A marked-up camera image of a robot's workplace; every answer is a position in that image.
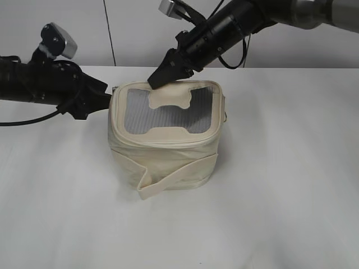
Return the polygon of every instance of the mesh panel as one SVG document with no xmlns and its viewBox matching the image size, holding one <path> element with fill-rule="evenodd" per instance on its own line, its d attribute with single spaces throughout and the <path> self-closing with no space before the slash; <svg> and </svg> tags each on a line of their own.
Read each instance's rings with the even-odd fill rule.
<svg viewBox="0 0 359 269">
<path fill-rule="evenodd" d="M 129 89 L 125 129 L 133 135 L 143 135 L 156 127 L 183 127 L 189 133 L 204 133 L 211 127 L 213 93 L 210 87 L 192 90 L 188 109 L 175 105 L 149 107 L 150 92 Z"/>
</svg>

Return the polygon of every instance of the cream fabric bag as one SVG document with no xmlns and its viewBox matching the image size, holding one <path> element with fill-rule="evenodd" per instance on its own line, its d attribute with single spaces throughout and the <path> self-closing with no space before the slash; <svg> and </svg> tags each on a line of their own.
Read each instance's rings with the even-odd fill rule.
<svg viewBox="0 0 359 269">
<path fill-rule="evenodd" d="M 215 82 L 175 82 L 157 90 L 136 82 L 113 93 L 108 141 L 130 185 L 147 199 L 209 180 L 224 119 L 224 96 Z"/>
</svg>

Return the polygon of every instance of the black robotic arm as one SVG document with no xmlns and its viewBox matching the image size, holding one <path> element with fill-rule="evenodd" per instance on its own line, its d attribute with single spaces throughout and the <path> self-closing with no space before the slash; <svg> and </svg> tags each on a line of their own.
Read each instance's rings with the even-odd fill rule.
<svg viewBox="0 0 359 269">
<path fill-rule="evenodd" d="M 41 32 L 42 41 L 28 64 L 19 57 L 0 57 L 0 100 L 56 105 L 57 110 L 44 117 L 23 122 L 0 123 L 20 126 L 70 113 L 75 119 L 87 119 L 107 109 L 111 96 L 107 84 L 84 74 L 70 61 L 55 61 L 59 55 L 71 59 L 77 50 L 70 35 L 54 23 Z"/>
<path fill-rule="evenodd" d="M 193 76 L 246 36 L 276 23 L 303 29 L 325 23 L 359 33 L 358 0 L 231 0 L 207 20 L 181 0 L 162 0 L 160 10 L 195 27 L 176 36 L 177 49 L 148 79 L 153 89 Z"/>
</svg>

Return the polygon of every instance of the white wall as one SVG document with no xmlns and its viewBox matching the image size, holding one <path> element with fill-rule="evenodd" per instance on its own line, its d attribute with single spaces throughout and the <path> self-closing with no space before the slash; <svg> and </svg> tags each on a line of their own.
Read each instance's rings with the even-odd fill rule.
<svg viewBox="0 0 359 269">
<path fill-rule="evenodd" d="M 105 0 L 118 66 L 157 66 L 175 36 L 191 30 L 186 21 L 170 19 L 158 11 L 160 0 Z M 208 16 L 219 0 L 187 0 Z M 103 0 L 2 0 L 0 3 L 0 55 L 29 59 L 40 41 L 40 31 L 54 21 L 76 40 L 75 61 L 112 65 Z M 235 64 L 241 45 L 225 54 Z M 220 67 L 215 61 L 210 66 Z M 359 68 L 359 35 L 323 25 L 315 30 L 277 25 L 252 37 L 247 67 Z"/>
<path fill-rule="evenodd" d="M 102 0 L 0 0 L 0 55 L 29 60 L 52 21 L 77 42 L 74 61 L 113 64 Z"/>
</svg>

